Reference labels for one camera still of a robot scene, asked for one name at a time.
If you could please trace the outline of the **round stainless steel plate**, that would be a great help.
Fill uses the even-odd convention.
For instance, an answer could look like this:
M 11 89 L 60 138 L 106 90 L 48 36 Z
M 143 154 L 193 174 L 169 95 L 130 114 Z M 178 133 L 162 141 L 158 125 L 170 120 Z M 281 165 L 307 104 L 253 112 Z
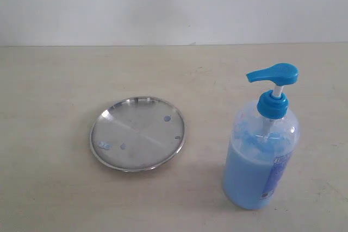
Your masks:
M 122 172 L 153 170 L 175 157 L 187 124 L 173 104 L 151 96 L 123 99 L 93 123 L 90 149 L 103 165 Z

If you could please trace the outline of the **blue soap pump bottle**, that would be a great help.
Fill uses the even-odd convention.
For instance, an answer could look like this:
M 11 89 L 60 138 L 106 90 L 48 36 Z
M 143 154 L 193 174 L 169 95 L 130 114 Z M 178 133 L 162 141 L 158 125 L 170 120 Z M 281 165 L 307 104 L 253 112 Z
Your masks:
M 299 71 L 280 63 L 248 73 L 250 83 L 271 81 L 272 90 L 247 103 L 236 115 L 223 172 L 223 191 L 237 206 L 267 206 L 300 139 L 300 125 L 283 93 Z

